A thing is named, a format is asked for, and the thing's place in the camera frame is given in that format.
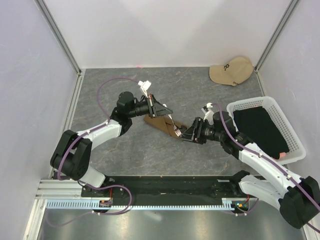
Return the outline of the black spoon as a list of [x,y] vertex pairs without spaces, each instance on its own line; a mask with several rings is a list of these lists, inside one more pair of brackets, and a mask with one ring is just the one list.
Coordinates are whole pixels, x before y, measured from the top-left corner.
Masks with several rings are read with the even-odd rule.
[[180,130],[182,130],[183,132],[186,131],[188,128],[184,125],[180,126]]

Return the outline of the aluminium frame post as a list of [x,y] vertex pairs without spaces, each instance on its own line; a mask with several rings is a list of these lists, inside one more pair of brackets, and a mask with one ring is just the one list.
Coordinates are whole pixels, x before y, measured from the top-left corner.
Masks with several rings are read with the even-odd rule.
[[46,20],[48,26],[50,27],[55,39],[57,40],[58,44],[60,45],[62,51],[64,52],[65,56],[67,57],[69,63],[71,64],[74,71],[80,75],[82,73],[82,69],[80,68],[79,64],[77,63],[74,55],[71,52],[62,32],[60,31],[52,13],[50,12],[46,2],[44,0],[35,0],[34,1],[38,6],[42,16]]
[[263,64],[265,63],[267,57],[271,53],[273,47],[277,43],[280,35],[282,34],[283,30],[285,29],[287,23],[289,22],[291,16],[293,15],[294,11],[298,7],[300,0],[290,0],[287,8],[285,9],[281,19],[279,20],[275,30],[273,31],[266,47],[264,48],[260,58],[258,59],[254,70],[256,73],[262,68]]

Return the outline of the right aluminium frame post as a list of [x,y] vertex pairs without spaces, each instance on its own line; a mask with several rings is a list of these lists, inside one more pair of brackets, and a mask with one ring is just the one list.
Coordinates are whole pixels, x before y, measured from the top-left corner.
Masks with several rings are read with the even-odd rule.
[[282,34],[283,30],[285,29],[287,23],[289,22],[291,16],[293,15],[294,11],[298,7],[300,0],[290,0],[287,8],[285,9],[281,19],[279,20],[275,30],[273,31],[266,47],[264,48],[260,58],[258,59],[254,70],[256,73],[262,68],[263,64],[265,63],[267,57],[271,53],[273,47],[277,43],[280,35]]

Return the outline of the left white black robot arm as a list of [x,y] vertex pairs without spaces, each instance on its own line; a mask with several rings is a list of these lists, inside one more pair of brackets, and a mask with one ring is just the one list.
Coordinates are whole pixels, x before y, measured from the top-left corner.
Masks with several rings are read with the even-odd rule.
[[122,92],[108,120],[86,130],[63,132],[50,165],[57,170],[58,180],[84,183],[99,197],[104,197],[109,193],[110,185],[105,174],[90,166],[92,150],[124,135],[133,124],[132,118],[144,115],[157,118],[172,113],[173,110],[157,101],[153,94],[138,100],[131,92]]

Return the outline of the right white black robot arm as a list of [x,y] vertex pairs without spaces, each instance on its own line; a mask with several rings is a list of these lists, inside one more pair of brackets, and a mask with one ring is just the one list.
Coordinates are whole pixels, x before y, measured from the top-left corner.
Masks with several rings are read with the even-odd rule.
[[212,114],[212,121],[197,117],[182,133],[184,141],[205,144],[219,142],[229,155],[256,170],[264,180],[246,171],[238,172],[229,191],[235,197],[254,196],[277,209],[294,228],[300,229],[320,212],[320,187],[308,176],[286,169],[264,153],[256,143],[236,130],[232,118],[225,111]]

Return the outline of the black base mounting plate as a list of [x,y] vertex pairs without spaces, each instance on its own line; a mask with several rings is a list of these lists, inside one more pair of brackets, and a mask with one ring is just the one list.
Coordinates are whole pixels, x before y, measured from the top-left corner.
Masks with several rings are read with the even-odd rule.
[[247,194],[241,191],[236,181],[248,174],[241,171],[234,176],[110,176],[98,186],[87,183],[81,195],[115,199],[120,196],[120,189],[128,188],[135,198],[172,195],[208,196],[213,199],[246,198]]

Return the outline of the black cloth in basket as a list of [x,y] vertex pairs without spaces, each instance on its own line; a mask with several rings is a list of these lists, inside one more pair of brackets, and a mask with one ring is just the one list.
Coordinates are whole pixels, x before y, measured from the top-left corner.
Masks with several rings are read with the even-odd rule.
[[263,107],[236,110],[233,119],[238,131],[251,138],[270,157],[278,160],[289,152],[286,140]]

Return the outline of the brown cloth napkin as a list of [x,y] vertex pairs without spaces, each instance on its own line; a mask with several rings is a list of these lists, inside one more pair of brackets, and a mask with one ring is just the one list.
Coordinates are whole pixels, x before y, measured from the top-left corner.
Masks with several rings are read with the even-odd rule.
[[169,117],[159,116],[159,117],[152,118],[152,117],[149,117],[148,115],[145,115],[143,120],[145,123],[156,128],[157,130],[173,138],[176,138],[176,139],[179,138],[174,131],[174,124]]

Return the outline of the front aluminium rail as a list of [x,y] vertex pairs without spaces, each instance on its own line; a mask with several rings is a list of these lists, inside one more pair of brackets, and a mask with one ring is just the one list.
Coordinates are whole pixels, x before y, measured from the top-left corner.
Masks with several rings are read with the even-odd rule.
[[[264,180],[261,176],[254,176],[259,180]],[[103,198],[112,198],[117,204],[120,202],[125,202],[129,199],[129,196],[132,195],[130,190],[125,187],[120,189],[119,197],[113,198],[111,196],[82,196],[82,191],[86,185],[80,185],[77,181],[74,180],[41,180],[38,186],[36,193],[37,197],[46,197],[48,199],[103,199]],[[137,198],[133,197],[133,201],[136,205],[138,204],[160,204],[160,205],[200,205],[207,204],[211,202],[217,202],[222,199],[244,199],[244,198],[210,198],[208,196],[191,196],[187,194],[178,194],[178,195],[161,195],[161,196],[139,196]]]

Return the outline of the white plastic basket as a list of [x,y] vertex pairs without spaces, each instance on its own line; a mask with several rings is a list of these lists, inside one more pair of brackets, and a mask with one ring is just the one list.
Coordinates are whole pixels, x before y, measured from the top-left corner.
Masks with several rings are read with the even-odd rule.
[[289,152],[278,160],[279,164],[287,165],[304,159],[306,157],[306,150],[274,98],[270,96],[259,96],[242,99],[229,103],[226,110],[228,114],[233,117],[235,111],[256,107],[263,107],[267,111],[270,119],[273,121],[288,145]]

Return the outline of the left aluminium frame post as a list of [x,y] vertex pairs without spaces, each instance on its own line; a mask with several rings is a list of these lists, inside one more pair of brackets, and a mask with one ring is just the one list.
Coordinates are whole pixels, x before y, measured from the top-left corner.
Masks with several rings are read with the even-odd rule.
[[80,68],[79,64],[77,63],[74,55],[71,52],[62,32],[60,31],[52,13],[50,12],[46,2],[44,0],[35,0],[34,1],[38,6],[42,16],[46,20],[48,26],[50,27],[55,39],[57,40],[58,44],[60,45],[62,51],[64,52],[65,56],[67,57],[69,63],[71,64],[74,71],[80,75],[82,73],[82,69]]

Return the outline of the beige baseball cap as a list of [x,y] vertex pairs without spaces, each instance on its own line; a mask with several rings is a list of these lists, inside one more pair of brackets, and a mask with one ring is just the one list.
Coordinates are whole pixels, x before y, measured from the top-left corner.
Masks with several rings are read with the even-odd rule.
[[245,56],[237,56],[225,65],[209,67],[210,79],[220,85],[237,86],[245,82],[253,73],[252,61]]

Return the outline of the silver fork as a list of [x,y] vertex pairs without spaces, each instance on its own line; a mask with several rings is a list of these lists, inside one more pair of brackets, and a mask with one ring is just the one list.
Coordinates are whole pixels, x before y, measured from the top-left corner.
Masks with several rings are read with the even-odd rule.
[[180,137],[180,136],[182,135],[182,132],[180,131],[179,127],[175,124],[175,122],[174,122],[174,120],[173,120],[173,118],[172,118],[172,116],[171,116],[170,114],[168,114],[167,116],[168,116],[168,117],[170,118],[170,120],[172,121],[174,133],[175,133],[178,137]]

